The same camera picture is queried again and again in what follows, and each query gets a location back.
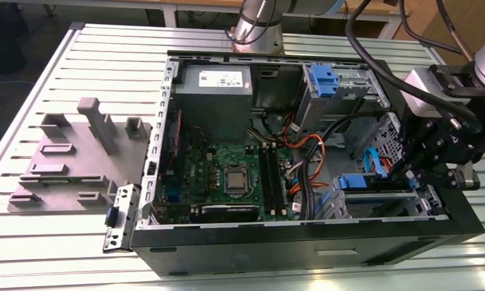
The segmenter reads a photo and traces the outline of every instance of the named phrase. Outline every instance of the aluminum table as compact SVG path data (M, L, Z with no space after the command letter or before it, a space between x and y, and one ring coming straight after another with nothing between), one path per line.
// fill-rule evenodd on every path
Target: aluminum table
M358 57L340 37L286 35L284 43L287 54ZM442 61L415 42L367 39L363 44L400 78L415 66ZM86 24L68 31L0 142L0 289L485 290L485 234L395 266L159 277L136 253L102 253L104 215L7 212L43 137L36 126L44 114L63 112L70 121L84 121L78 101L98 97L114 121L140 116L152 122L171 49L228 52L231 43L219 30ZM466 194L485 226L485 157L476 170L483 188Z

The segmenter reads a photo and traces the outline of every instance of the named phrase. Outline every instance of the metal robot arm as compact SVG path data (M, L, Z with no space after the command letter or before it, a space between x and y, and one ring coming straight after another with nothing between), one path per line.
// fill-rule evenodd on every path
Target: metal robot arm
M284 13L331 15L344 0L246 0L235 32L227 31L234 50L244 53L283 51L282 20Z

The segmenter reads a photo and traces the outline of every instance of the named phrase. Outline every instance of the green motherboard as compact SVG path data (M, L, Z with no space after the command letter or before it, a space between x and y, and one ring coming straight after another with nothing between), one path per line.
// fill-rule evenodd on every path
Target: green motherboard
M172 202L159 207L164 223L190 222L191 206L208 204L259 206L259 221L294 220L288 205L288 191L284 180L276 179L276 191L284 204L282 211L270 211L267 186L263 184L262 159L259 146L250 145L192 145L184 158L184 177L180 189L166 189ZM290 149L274 149L276 172L283 177L286 165L291 160Z

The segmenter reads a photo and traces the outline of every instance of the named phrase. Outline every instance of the blue cable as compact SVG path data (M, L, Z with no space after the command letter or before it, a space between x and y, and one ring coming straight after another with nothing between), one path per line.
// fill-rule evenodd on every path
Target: blue cable
M368 147L363 154L363 164L366 165L366 172L367 173L371 172L371 167L372 167L371 166L371 156L372 156L372 161L375 164L375 170L376 170L378 174L380 174L380 176L383 178L387 178L388 174L386 173L383 166L382 166L380 154L372 147Z

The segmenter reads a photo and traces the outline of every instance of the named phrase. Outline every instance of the cpu socket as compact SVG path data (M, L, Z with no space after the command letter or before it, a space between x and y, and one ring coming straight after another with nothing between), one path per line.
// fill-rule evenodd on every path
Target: cpu socket
M248 195L247 165L226 165L223 169L226 194L238 199Z

